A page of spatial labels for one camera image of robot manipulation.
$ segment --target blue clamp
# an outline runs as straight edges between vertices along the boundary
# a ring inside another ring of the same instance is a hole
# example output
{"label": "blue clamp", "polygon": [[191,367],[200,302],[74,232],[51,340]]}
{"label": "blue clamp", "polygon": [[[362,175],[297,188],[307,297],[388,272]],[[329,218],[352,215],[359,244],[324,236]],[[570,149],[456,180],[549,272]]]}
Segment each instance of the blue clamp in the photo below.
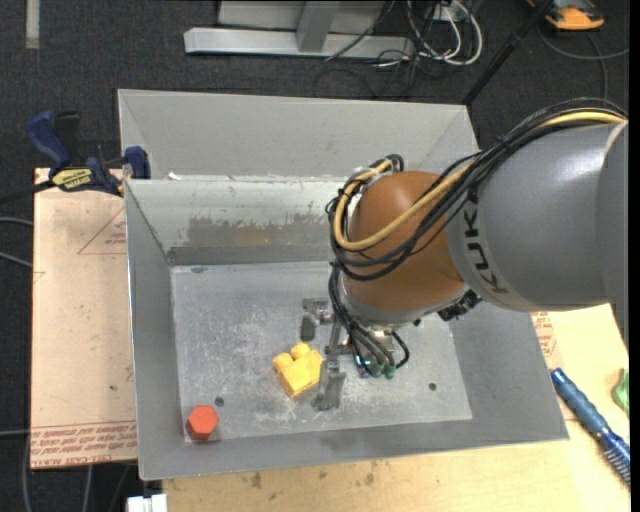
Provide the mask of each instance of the blue clamp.
{"label": "blue clamp", "polygon": [[[65,149],[54,128],[54,115],[50,110],[42,112],[27,123],[27,135],[33,145],[54,161],[49,171],[49,181],[65,192],[94,190],[107,194],[122,195],[122,180],[109,172],[102,158],[87,158],[84,166],[70,166],[71,156]],[[124,164],[124,178],[149,179],[151,168],[144,150],[132,146],[125,150],[124,157],[109,164]]]}

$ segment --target gray metal tray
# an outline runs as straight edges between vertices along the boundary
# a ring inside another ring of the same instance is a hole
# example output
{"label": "gray metal tray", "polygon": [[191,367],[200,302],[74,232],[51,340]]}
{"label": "gray metal tray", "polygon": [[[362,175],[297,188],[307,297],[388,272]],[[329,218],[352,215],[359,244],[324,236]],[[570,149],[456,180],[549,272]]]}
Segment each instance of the gray metal tray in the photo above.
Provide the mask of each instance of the gray metal tray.
{"label": "gray metal tray", "polygon": [[[122,146],[143,146],[154,178],[125,192],[141,478],[566,437],[529,315],[486,303],[404,327],[407,367],[392,381],[351,368],[337,411],[288,399],[271,370],[297,341],[302,299],[326,295],[326,202],[385,154],[441,172],[475,152],[464,107],[149,91],[119,101]],[[219,430],[190,441],[186,414],[216,397]]]}

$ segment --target blue pen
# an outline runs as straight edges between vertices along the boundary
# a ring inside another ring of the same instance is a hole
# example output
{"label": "blue pen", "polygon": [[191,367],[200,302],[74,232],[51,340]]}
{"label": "blue pen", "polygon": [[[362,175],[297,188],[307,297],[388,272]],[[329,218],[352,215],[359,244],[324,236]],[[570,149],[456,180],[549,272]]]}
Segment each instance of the blue pen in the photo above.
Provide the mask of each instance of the blue pen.
{"label": "blue pen", "polygon": [[631,485],[631,451],[629,445],[614,434],[606,420],[585,394],[557,368],[551,372],[551,380],[558,394],[576,414],[587,430],[600,442],[605,457],[627,485]]}

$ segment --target green object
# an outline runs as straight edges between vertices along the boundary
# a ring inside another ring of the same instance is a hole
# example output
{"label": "green object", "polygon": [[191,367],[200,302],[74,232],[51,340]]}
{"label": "green object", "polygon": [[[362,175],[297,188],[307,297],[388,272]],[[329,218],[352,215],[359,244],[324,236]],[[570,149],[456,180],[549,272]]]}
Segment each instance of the green object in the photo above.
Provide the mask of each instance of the green object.
{"label": "green object", "polygon": [[622,408],[622,410],[629,416],[629,370],[624,370],[620,374],[620,380],[613,391],[614,401]]}

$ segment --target yellow block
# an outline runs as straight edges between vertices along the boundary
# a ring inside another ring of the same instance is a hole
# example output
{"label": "yellow block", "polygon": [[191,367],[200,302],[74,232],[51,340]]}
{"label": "yellow block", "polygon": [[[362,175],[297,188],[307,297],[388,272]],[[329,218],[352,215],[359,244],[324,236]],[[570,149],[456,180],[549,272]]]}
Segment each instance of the yellow block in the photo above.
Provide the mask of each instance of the yellow block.
{"label": "yellow block", "polygon": [[320,381],[321,366],[322,356],[317,350],[309,349],[306,343],[295,345],[291,349],[291,355],[282,352],[273,360],[278,381],[290,398]]}

